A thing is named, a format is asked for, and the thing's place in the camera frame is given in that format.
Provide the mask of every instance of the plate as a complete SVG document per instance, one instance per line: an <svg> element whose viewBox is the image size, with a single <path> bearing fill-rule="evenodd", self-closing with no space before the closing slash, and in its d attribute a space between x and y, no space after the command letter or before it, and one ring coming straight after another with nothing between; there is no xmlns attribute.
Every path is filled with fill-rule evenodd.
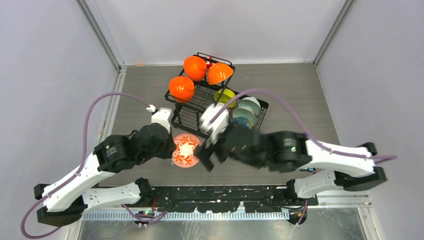
<svg viewBox="0 0 424 240"><path fill-rule="evenodd" d="M183 133L174 137L173 142L176 150L172 153L172 162L181 168L190 168L199 162L193 155L197 145L201 145L200 140L193 134Z"/></svg>

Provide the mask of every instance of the yellow bowl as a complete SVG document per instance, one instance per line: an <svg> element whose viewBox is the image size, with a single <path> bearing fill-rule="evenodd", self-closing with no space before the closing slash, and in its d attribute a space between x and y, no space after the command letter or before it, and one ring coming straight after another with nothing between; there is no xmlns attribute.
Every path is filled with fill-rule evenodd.
<svg viewBox="0 0 424 240"><path fill-rule="evenodd" d="M217 91L214 95L213 98L215 99L215 101L220 97L220 94L223 90L220 89L219 91ZM219 99L219 103L223 103L226 104L230 101L230 99L234 98L236 96L236 94L231 91L230 89L226 88L221 96L221 98ZM236 101L232 102L228 107L229 108L233 108L236 105Z"/></svg>

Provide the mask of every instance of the gray floor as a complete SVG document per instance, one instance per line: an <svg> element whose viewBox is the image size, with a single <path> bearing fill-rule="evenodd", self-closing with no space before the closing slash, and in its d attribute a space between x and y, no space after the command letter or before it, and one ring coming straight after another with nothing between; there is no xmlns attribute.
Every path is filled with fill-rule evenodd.
<svg viewBox="0 0 424 240"><path fill-rule="evenodd" d="M181 66L143 66L127 69L122 92L136 95L158 107L174 109L165 100L169 81L176 77ZM280 94L296 110L302 121L321 141L338 144L339 140L314 66L311 63L293 64L242 64L236 65L229 85L235 91L250 88L267 88ZM301 129L276 101L257 94L258 99L269 103L263 120L263 133ZM113 125L113 134L129 134L150 122L150 115L140 103L121 97ZM182 133L174 130L174 136ZM305 172L276 173L267 169L254 169L242 163L228 160L216 164L207 172L201 163L191 168L181 168L170 159L151 159L141 166L101 182L101 186L120 186L138 178L147 178L153 186L169 185L264 185L285 184L290 179L303 178Z"/></svg>

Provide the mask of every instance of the dish rack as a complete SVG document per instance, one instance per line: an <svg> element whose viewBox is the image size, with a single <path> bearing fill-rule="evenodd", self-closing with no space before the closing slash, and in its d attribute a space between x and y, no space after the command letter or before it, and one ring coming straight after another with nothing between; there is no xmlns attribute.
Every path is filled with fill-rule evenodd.
<svg viewBox="0 0 424 240"><path fill-rule="evenodd" d="M205 61L211 62L213 64L216 64L216 63L227 64L234 70L234 73L236 72L236 67L234 67L233 63L228 60L211 56L208 54L204 54L201 52L198 52L194 56L200 57L204 59ZM209 105L216 104L219 101L225 89L230 89L229 87L227 87L227 85L230 82L234 73L227 80L220 82L219 84L216 84L216 85L209 85L206 76L201 81L194 81L194 96L191 98L190 101L185 103L176 101L175 99L178 99L178 97L172 96L170 91L168 90L165 94L165 99L175 104L175 110L173 111L173 116L171 119L172 126L174 128L179 128L191 134L197 135L201 138L207 139L209 137L209 134L201 131L200 129L200 117L202 116L202 114L205 112L206 108ZM178 76L188 77L186 73L184 72L184 69L179 73ZM222 89L221 93L219 94L218 98L215 100L214 94L221 89ZM233 110L236 109L236 107L239 105L239 101L241 99L240 98L237 99L235 106L228 109L230 119L231 119ZM265 118L265 114L267 113L268 106L269 106L268 103L265 101L262 101L260 99L258 99L258 101L260 103L261 109L260 109L259 115L256 117L257 122L253 126L254 129L259 129L261 127L262 122Z"/></svg>

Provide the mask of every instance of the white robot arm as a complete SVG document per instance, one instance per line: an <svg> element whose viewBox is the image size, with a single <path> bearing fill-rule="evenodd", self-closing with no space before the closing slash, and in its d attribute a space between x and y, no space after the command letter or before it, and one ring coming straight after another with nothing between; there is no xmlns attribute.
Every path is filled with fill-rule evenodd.
<svg viewBox="0 0 424 240"><path fill-rule="evenodd" d="M196 148L195 155L209 171L214 166L210 161L214 153L221 163L232 158L258 169L268 167L281 173L305 168L323 169L311 176L287 182L287 200L297 203L327 190L365 191L387 181L383 169L370 159L377 154L371 142L358 147L320 142L331 149L329 152L302 133L278 131L261 134L255 129L231 124L227 109L210 123L222 107L223 104L211 105L200 118L200 128L210 133L210 138ZM364 158L333 154L333 151Z"/></svg>
<svg viewBox="0 0 424 240"><path fill-rule="evenodd" d="M119 187L92 188L100 181L153 157L171 158L176 148L169 122L171 109L156 110L151 105L147 110L152 113L150 125L130 135L108 136L87 157L84 168L76 178L42 202L43 207L37 211L40 223L62 227L88 212L105 207L150 202L153 191L143 178ZM36 185L35 198L41 199L50 193L75 175L78 168L53 184Z"/></svg>
<svg viewBox="0 0 424 240"><path fill-rule="evenodd" d="M305 200L322 191L335 188L363 191L387 180L383 169L375 166L373 160L367 157L343 157L324 151L302 133L279 131L260 134L257 130L229 124L227 110L214 123L209 124L220 107L222 105L212 105L202 115L201 128L209 132L210 137L194 153L209 171L213 168L210 161L213 153L221 162L233 158L256 168L268 167L271 171L282 173L303 168L324 169L306 178L287 182L285 199L292 205L302 205ZM100 181L141 165L153 157L171 158L176 149L169 123L171 110L161 108L156 111L154 107L148 110L153 113L150 125L127 136L108 136L88 156L80 174L43 201L43 207L37 211L40 223L62 227L94 210L151 202L155 193L147 179L143 178L124 186L93 188ZM376 154L371 143L360 147L322 144L346 153L369 157ZM56 183L35 186L35 198L45 197L74 175L76 169Z"/></svg>

